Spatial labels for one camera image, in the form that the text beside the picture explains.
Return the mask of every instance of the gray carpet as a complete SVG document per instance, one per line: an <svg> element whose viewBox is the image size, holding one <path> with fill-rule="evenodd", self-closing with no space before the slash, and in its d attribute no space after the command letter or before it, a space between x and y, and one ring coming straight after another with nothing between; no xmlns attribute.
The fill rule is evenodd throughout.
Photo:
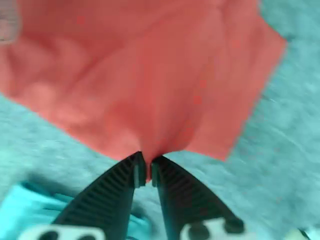
<svg viewBox="0 0 320 240"><path fill-rule="evenodd" d="M259 240L320 222L320 1L266 0L265 19L289 41L227 162L190 152L168 157L207 184ZM0 200L19 180L75 195L115 162L0 96ZM155 189L139 189L165 239Z"/></svg>

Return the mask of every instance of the ribbed rubber pad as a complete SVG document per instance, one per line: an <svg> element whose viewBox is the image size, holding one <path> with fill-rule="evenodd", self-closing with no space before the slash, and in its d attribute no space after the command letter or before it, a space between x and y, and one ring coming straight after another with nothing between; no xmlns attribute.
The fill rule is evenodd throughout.
<svg viewBox="0 0 320 240"><path fill-rule="evenodd" d="M244 232L244 223L202 182L164 156L151 164L168 240L179 240L184 225L224 218L225 231Z"/></svg>
<svg viewBox="0 0 320 240"><path fill-rule="evenodd" d="M97 227L108 240L125 240L134 190L145 184L145 161L136 152L78 194L53 224Z"/></svg>

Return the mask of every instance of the red cloth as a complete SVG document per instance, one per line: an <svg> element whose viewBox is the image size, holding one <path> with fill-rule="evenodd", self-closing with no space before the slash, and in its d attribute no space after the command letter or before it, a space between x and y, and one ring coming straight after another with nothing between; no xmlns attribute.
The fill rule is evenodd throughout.
<svg viewBox="0 0 320 240"><path fill-rule="evenodd" d="M223 160L285 41L256 0L18 0L0 91L96 151Z"/></svg>

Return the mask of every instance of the teal cloth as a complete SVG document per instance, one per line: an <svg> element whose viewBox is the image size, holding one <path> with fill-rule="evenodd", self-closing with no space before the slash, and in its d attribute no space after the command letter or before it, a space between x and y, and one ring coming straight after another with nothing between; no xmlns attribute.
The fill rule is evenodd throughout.
<svg viewBox="0 0 320 240"><path fill-rule="evenodd" d="M15 185L0 206L0 240L16 240L30 227L50 224L71 200L72 197L50 194L30 182ZM130 215L127 235L150 240L150 222Z"/></svg>

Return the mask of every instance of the light blue fabric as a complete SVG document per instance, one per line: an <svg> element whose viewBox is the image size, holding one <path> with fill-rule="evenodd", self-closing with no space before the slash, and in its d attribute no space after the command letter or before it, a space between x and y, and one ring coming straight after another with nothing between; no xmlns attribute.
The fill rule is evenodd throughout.
<svg viewBox="0 0 320 240"><path fill-rule="evenodd" d="M0 206L0 240L16 240L32 226L50 224L72 199L30 182L15 185ZM130 215L127 235L150 240L150 222Z"/></svg>

